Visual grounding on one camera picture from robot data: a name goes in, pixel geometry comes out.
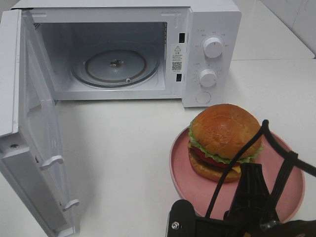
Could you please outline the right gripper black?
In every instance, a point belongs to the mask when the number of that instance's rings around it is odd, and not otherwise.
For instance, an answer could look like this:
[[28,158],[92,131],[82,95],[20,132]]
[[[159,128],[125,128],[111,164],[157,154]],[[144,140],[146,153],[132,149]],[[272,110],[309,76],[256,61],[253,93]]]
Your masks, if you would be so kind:
[[243,163],[241,177],[223,220],[198,217],[187,200],[176,201],[169,213],[167,237],[314,237],[316,222],[290,221],[263,230],[259,221],[270,196],[262,165]]

